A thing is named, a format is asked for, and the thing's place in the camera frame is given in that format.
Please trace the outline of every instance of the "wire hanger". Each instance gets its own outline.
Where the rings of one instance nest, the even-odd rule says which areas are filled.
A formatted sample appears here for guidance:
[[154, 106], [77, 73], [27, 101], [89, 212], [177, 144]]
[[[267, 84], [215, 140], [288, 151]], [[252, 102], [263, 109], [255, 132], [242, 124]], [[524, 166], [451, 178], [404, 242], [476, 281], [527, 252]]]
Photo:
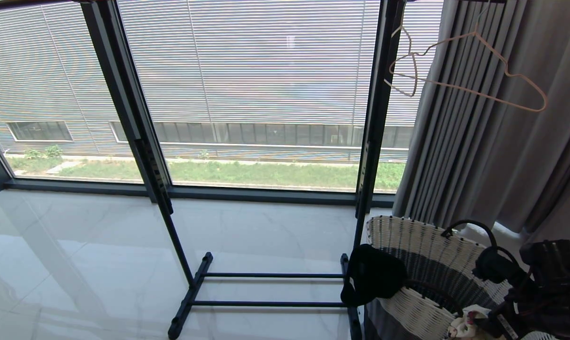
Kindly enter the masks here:
[[[517, 73], [517, 74], [512, 74], [509, 73], [509, 62], [507, 61], [507, 59], [505, 59], [497, 50], [494, 49], [494, 47], [492, 47], [481, 35], [479, 32], [477, 32], [477, 28], [480, 22], [480, 17], [482, 16], [482, 14], [486, 11], [486, 9], [488, 9], [488, 6], [490, 5], [490, 0], [488, 0], [487, 6], [479, 13], [479, 15], [477, 16], [476, 19], [476, 25], [475, 28], [472, 32], [470, 33], [466, 33], [466, 34], [462, 34], [459, 36], [455, 36], [455, 37], [449, 37], [448, 39], [444, 39], [442, 41], [439, 41], [437, 43], [434, 43], [434, 45], [430, 45], [430, 47], [428, 47], [423, 53], [419, 53], [419, 52], [411, 52], [411, 38], [410, 38], [410, 34], [408, 34], [408, 32], [406, 31], [406, 29], [404, 29], [404, 27], [402, 26], [402, 22], [401, 25], [399, 26], [399, 28], [397, 28], [396, 30], [394, 30], [394, 32], [392, 33], [392, 36], [397, 34], [398, 32], [404, 32], [406, 34], [406, 36], [408, 37], [408, 54], [401, 56], [400, 58], [397, 58], [395, 61], [393, 61], [392, 64], [390, 64], [390, 66], [388, 67], [388, 70], [391, 74], [393, 75], [397, 75], [397, 76], [401, 76], [401, 77], [406, 77], [406, 78], [410, 78], [410, 79], [414, 79], [415, 80], [415, 86], [413, 88], [412, 93], [406, 93], [402, 90], [400, 90], [399, 88], [397, 88], [396, 86], [393, 86], [393, 84], [391, 84], [390, 82], [388, 82], [388, 80], [384, 79], [383, 81], [388, 84], [388, 86], [390, 86], [391, 88], [395, 89], [396, 91], [402, 93], [403, 95], [406, 95], [407, 97], [412, 97], [415, 95], [415, 92], [417, 91], [417, 81], [418, 80], [422, 80], [424, 82], [430, 82], [432, 84], [437, 84], [437, 85], [442, 85], [442, 86], [446, 86], [446, 87], [450, 87], [450, 88], [455, 88], [457, 90], [462, 90], [462, 91], [466, 91], [475, 95], [479, 95], [481, 97], [485, 97], [488, 99], [492, 99], [494, 101], [503, 103], [503, 104], [507, 104], [509, 106], [514, 106], [515, 108], [519, 108], [522, 110], [527, 110], [530, 112], [542, 112], [543, 110], [545, 110], [547, 108], [547, 104], [548, 104], [548, 99], [547, 99], [547, 95], [543, 92], [543, 90], [541, 90], [539, 88], [539, 86], [537, 86], [532, 80], [530, 80], [527, 76], [522, 75], [521, 73]], [[486, 48], [488, 48], [490, 50], [490, 52], [492, 52], [499, 60], [503, 61], [503, 63], [505, 64], [505, 75], [513, 78], [513, 77], [520, 77], [521, 79], [524, 79], [530, 86], [532, 86], [542, 97], [543, 99], [543, 106], [541, 108], [535, 109], [535, 108], [529, 108], [520, 104], [516, 104], [516, 103], [511, 103], [508, 101], [504, 101], [503, 99], [499, 99], [497, 97], [493, 97], [492, 95], [487, 95], [485, 93], [480, 93], [474, 90], [471, 90], [469, 88], [465, 88], [465, 87], [461, 87], [461, 86], [457, 86], [457, 85], [453, 85], [453, 84], [447, 84], [447, 83], [441, 83], [441, 82], [436, 82], [434, 80], [429, 80], [429, 79], [424, 79], [424, 78], [419, 78], [418, 77], [418, 72], [417, 72], [417, 61], [415, 60], [416, 56], [425, 56], [427, 54], [427, 52], [432, 49], [433, 47], [436, 47], [438, 45], [441, 45], [442, 43], [448, 43], [449, 41], [454, 41], [454, 40], [458, 40], [458, 39], [462, 39], [464, 37], [475, 37], [477, 38], [480, 43], [482, 45], [484, 45]], [[404, 58], [408, 58], [411, 57], [413, 59], [413, 65], [415, 68], [415, 76], [409, 76], [409, 75], [405, 75], [403, 73], [395, 73], [393, 71], [393, 65], [396, 64], [398, 61], [403, 60]]]

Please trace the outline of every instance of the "white tile floor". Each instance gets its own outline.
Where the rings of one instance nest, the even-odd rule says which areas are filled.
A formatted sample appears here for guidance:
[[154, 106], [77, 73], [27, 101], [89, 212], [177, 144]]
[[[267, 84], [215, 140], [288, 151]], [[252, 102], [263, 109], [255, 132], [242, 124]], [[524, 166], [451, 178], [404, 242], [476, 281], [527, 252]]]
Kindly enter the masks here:
[[[173, 200], [192, 271], [339, 273], [352, 207]], [[373, 209], [372, 215], [388, 210]], [[0, 340], [166, 339], [187, 285], [147, 198], [0, 192]], [[339, 280], [207, 279], [198, 299], [338, 301]], [[194, 307], [181, 339], [346, 340], [344, 310]]]

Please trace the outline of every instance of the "gray curtain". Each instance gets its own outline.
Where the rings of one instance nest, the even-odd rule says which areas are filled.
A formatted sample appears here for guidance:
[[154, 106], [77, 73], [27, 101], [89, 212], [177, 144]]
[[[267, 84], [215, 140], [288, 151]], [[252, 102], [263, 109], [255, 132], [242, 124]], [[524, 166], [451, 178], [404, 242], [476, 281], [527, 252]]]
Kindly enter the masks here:
[[[427, 83], [393, 213], [445, 226], [462, 218], [535, 230], [570, 196], [570, 0], [448, 0], [442, 38], [479, 32], [510, 72], [549, 98], [540, 113]], [[542, 99], [476, 39], [436, 50], [430, 79], [539, 108]]]

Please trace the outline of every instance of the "grass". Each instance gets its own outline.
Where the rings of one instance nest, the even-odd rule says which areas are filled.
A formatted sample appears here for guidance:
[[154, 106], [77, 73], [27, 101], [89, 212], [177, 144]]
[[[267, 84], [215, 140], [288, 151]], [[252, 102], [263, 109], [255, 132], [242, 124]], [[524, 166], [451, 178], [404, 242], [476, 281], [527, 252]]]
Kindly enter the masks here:
[[61, 158], [26, 159], [24, 157], [6, 157], [12, 170], [25, 170], [28, 175], [43, 175], [63, 162]]
[[[396, 190], [402, 178], [404, 165], [404, 163], [380, 163], [375, 189]], [[174, 182], [354, 188], [357, 172], [357, 166], [241, 164], [217, 161], [170, 162], [170, 174]], [[79, 166], [62, 170], [59, 176], [140, 179], [138, 167], [133, 161], [87, 161]]]

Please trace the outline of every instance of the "woven laundry basket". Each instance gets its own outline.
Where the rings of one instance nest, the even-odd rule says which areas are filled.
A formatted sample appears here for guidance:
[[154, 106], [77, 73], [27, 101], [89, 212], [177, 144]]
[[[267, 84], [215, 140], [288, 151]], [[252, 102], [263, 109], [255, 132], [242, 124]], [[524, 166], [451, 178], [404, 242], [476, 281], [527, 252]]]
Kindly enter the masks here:
[[[367, 222], [367, 231], [373, 247], [404, 262], [409, 279], [442, 291], [413, 286], [402, 289], [391, 299], [371, 302], [372, 308], [381, 307], [384, 311], [378, 320], [383, 340], [442, 340], [456, 318], [453, 313], [459, 310], [458, 305], [477, 304], [494, 309], [511, 288], [507, 281], [495, 284], [475, 278], [472, 269], [486, 247], [455, 235], [443, 237], [444, 229], [399, 217], [378, 216]], [[533, 332], [524, 339], [555, 337]]]

